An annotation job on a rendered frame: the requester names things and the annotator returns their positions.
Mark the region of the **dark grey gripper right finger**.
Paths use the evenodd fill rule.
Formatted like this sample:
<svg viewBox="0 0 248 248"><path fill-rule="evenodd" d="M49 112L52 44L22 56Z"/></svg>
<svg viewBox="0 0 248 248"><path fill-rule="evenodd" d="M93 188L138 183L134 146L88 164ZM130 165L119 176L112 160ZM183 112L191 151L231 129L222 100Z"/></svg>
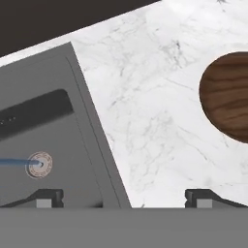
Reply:
<svg viewBox="0 0 248 248"><path fill-rule="evenodd" d="M221 198L210 189L186 189L185 190L186 208L248 208L239 202Z"/></svg>

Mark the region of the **grey kitchen sink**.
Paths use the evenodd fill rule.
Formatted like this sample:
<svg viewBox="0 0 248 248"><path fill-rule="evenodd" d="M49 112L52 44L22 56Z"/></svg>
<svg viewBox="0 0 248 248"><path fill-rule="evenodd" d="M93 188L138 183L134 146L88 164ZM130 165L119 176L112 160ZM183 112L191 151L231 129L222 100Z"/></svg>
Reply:
<svg viewBox="0 0 248 248"><path fill-rule="evenodd" d="M65 208L130 202L71 44L0 67L0 159L52 157L48 176L0 166L1 205L62 189Z"/></svg>

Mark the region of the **brown wooden bowl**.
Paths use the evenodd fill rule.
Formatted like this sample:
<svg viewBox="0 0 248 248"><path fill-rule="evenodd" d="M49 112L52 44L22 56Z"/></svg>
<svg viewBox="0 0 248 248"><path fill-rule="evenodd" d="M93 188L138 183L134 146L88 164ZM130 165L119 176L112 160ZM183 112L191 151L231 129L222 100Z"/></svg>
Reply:
<svg viewBox="0 0 248 248"><path fill-rule="evenodd" d="M231 52L211 62L201 76L199 96L216 129L248 143L248 51Z"/></svg>

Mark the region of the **round sink drain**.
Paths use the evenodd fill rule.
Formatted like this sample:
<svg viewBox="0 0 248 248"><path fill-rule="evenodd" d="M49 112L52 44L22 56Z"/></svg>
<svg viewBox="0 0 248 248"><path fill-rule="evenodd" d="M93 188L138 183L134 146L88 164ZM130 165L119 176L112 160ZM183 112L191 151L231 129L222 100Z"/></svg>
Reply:
<svg viewBox="0 0 248 248"><path fill-rule="evenodd" d="M28 176L35 179L41 179L49 175L52 169L52 157L44 152L39 151L32 154L29 163L25 166Z"/></svg>

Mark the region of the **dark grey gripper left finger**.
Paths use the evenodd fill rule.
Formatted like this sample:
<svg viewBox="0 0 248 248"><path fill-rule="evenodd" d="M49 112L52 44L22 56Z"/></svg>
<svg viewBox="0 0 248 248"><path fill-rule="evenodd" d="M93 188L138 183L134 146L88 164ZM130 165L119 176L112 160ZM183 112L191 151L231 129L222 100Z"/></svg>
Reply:
<svg viewBox="0 0 248 248"><path fill-rule="evenodd" d="M34 208L63 208L64 192L62 189L39 189L26 199L13 201L1 208L34 207Z"/></svg>

